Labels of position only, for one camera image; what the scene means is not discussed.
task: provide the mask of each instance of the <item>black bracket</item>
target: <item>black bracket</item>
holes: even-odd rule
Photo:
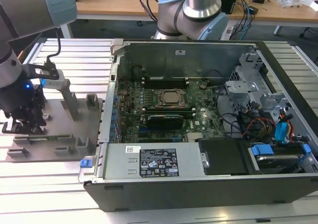
[[[26,79],[43,78],[49,80],[58,80],[60,78],[55,64],[51,61],[46,61],[44,66],[36,64],[23,64],[22,66],[27,76]],[[38,74],[36,69],[40,69],[42,73]]]

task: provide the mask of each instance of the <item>blue tab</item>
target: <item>blue tab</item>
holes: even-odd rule
[[[274,151],[270,145],[254,145],[252,147],[253,154],[257,155],[271,155],[274,154]]]
[[[309,147],[308,144],[303,144],[303,149],[304,149],[306,154],[312,152],[312,149]]]
[[[79,163],[81,168],[92,168],[93,167],[93,160],[92,159],[82,159]]]

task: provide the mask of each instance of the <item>white sticker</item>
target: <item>white sticker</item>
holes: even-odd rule
[[[185,50],[176,50],[175,54],[176,55],[185,55]]]
[[[126,153],[139,153],[140,146],[126,146]]]

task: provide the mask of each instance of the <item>barcode sticker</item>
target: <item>barcode sticker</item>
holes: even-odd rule
[[[139,153],[140,146],[126,146],[126,153]]]

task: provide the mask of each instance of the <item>blue cable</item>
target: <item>blue cable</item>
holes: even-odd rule
[[[248,30],[248,25],[249,25],[249,21],[250,21],[250,13],[249,13],[249,8],[247,6],[247,4],[245,3],[246,9],[247,9],[247,26],[245,27],[244,33],[242,34],[241,38],[239,40],[242,40],[244,38],[244,36],[247,33]]]

